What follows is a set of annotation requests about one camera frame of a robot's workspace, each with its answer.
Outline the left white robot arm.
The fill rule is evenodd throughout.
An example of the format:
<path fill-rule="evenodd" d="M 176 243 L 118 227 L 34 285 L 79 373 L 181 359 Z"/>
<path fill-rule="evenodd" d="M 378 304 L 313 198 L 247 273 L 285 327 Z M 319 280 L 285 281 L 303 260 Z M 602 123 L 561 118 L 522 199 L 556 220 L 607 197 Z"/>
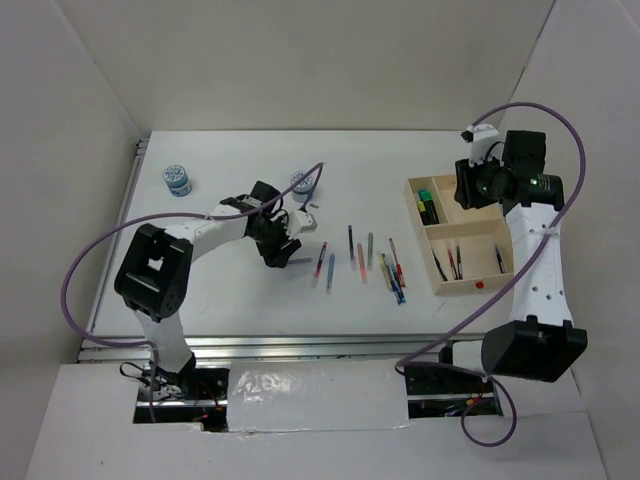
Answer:
<path fill-rule="evenodd" d="M 268 267 L 285 267 L 302 246 L 298 236 L 313 232 L 317 222 L 303 207 L 281 211 L 281 199 L 277 189 L 258 181 L 250 193 L 221 200 L 203 219 L 166 228 L 145 223 L 136 230 L 114 287 L 155 346 L 151 365 L 172 397 L 187 398 L 197 387 L 196 358 L 179 315 L 192 264 L 224 244 L 250 238 Z"/>

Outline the black clear-cap pen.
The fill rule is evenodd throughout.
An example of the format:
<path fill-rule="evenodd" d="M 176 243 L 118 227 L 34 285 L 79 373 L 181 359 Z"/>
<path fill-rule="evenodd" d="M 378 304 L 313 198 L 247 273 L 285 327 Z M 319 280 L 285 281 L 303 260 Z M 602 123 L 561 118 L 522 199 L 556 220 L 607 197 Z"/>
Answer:
<path fill-rule="evenodd" d="M 462 268 L 462 258 L 461 258 L 461 249 L 459 245 L 456 245 L 456 269 L 458 279 L 463 279 L 463 268 Z"/>

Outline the violet clear-cap pen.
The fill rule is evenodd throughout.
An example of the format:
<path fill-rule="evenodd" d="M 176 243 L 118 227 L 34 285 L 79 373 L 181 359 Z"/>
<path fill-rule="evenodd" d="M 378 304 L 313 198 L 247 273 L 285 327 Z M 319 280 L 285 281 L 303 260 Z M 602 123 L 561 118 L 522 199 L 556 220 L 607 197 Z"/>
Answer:
<path fill-rule="evenodd" d="M 353 240 L 353 227 L 351 224 L 348 225 L 348 245 L 349 245 L 349 261 L 352 271 L 356 269 L 356 261 L 355 261 L 355 248 L 354 248 L 354 240 Z"/>

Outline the purple highlighter marker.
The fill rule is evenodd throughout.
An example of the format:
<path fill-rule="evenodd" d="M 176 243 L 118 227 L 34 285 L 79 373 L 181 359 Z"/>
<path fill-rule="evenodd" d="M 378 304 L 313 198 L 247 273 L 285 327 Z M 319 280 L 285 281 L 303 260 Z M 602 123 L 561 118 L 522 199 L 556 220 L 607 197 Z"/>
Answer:
<path fill-rule="evenodd" d="M 423 226 L 429 225 L 430 224 L 429 216 L 426 212 L 426 207 L 423 202 L 418 203 L 418 210 L 419 210 L 420 219 L 422 221 L 422 225 Z"/>

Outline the magenta clear-cap pen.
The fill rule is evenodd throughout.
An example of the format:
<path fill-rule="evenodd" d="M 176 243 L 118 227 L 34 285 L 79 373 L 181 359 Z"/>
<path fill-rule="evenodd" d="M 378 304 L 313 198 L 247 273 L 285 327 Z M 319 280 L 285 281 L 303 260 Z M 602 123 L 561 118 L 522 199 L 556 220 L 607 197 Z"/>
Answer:
<path fill-rule="evenodd" d="M 319 283 L 320 280 L 320 275 L 322 272 L 322 267 L 323 267 L 323 263 L 324 263 L 324 259 L 325 259 L 325 255 L 326 255 L 326 251 L 327 251 L 327 247 L 328 247 L 328 242 L 323 242 L 317 262 L 316 262 L 316 266 L 315 266 L 315 270 L 314 270 L 314 274 L 311 280 L 311 288 L 315 289 L 317 288 L 317 285 Z"/>

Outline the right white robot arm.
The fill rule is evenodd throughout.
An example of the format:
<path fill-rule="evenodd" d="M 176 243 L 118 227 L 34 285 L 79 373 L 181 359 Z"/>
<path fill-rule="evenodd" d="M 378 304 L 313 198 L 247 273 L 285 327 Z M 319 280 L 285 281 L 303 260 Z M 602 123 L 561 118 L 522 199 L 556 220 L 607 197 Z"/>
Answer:
<path fill-rule="evenodd" d="M 552 383 L 585 352 L 588 335 L 573 324 L 563 281 L 560 225 L 565 205 L 560 177 L 545 173 L 546 136 L 489 124 L 461 134 L 468 158 L 455 164 L 454 198 L 465 210 L 499 204 L 516 270 L 509 322 L 488 331 L 481 364 L 488 374 Z"/>

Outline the red clear-cap pen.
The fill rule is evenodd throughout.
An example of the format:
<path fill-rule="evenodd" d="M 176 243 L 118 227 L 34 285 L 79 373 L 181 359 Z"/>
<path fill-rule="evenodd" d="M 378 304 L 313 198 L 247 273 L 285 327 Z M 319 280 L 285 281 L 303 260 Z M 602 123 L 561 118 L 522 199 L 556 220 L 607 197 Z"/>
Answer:
<path fill-rule="evenodd" d="M 453 252 L 452 252 L 451 248 L 447 248 L 447 255 L 448 255 L 448 259 L 449 259 L 449 265 L 450 265 L 450 269 L 451 269 L 451 272 L 452 272 L 453 280 L 458 280 L 458 272 L 457 272 L 457 269 L 456 269 L 456 263 L 454 261 Z"/>

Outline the light blue clear pen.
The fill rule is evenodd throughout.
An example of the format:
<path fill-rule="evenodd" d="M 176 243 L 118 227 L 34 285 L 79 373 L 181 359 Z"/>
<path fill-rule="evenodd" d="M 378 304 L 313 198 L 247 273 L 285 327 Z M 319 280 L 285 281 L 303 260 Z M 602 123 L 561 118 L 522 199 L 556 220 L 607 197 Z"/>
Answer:
<path fill-rule="evenodd" d="M 334 277 L 334 270 L 335 270 L 335 261 L 336 261 L 335 253 L 331 253 L 330 257 L 329 257 L 329 265 L 328 265 L 327 276 L 326 276 L 325 293 L 327 295 L 330 295 L 331 292 L 332 292 L 333 277 Z"/>

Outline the blue clear-cap pen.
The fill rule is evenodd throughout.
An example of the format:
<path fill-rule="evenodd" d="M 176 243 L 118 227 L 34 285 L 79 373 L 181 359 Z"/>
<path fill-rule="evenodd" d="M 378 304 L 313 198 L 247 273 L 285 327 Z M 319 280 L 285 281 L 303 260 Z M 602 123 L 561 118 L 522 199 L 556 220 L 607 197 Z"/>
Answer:
<path fill-rule="evenodd" d="M 495 251 L 495 256 L 496 256 L 496 260 L 497 260 L 497 263 L 498 263 L 498 267 L 499 267 L 500 273 L 501 274 L 505 274 L 506 273 L 505 264 L 504 264 L 504 261 L 503 261 L 503 258 L 502 258 L 502 254 L 501 254 L 500 248 L 499 248 L 499 246 L 497 244 L 494 244 L 494 251 Z"/>

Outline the yellow highlighter marker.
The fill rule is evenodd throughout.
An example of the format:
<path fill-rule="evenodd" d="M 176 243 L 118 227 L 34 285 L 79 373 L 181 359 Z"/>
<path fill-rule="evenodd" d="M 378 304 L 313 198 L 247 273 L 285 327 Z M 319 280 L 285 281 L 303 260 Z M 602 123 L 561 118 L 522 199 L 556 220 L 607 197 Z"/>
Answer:
<path fill-rule="evenodd" d="M 440 223 L 435 203 L 432 200 L 422 201 L 424 213 L 427 219 L 427 225 L 437 225 Z"/>

